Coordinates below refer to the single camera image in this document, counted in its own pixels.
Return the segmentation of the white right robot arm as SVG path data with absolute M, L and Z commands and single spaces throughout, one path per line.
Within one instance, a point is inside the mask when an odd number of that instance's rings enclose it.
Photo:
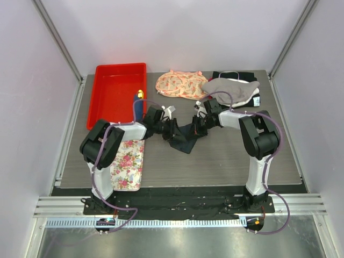
M 240 112 L 222 109 L 216 99 L 204 103 L 197 101 L 197 114 L 193 117 L 190 135 L 200 138 L 214 127 L 230 127 L 241 133 L 243 145 L 249 155 L 249 174 L 244 187 L 241 208 L 257 211 L 268 200 L 267 179 L 274 156 L 283 140 L 282 130 L 267 111 Z

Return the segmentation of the dark navy paper napkin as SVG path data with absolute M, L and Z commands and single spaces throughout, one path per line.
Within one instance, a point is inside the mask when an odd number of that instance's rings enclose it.
M 170 147 L 182 153 L 190 154 L 197 140 L 202 136 L 196 134 L 195 124 L 184 125 L 180 127 L 180 131 L 182 133 L 182 136 L 184 136 L 184 140 L 170 140 Z

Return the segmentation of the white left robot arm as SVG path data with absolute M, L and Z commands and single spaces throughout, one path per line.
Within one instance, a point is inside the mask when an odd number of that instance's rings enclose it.
M 125 141 L 146 140 L 154 134 L 165 141 L 186 142 L 175 118 L 164 117 L 167 109 L 151 105 L 139 121 L 112 124 L 99 120 L 80 145 L 80 153 L 91 174 L 91 197 L 82 199 L 85 207 L 109 214 L 114 209 L 110 165 L 115 160 L 120 144 Z

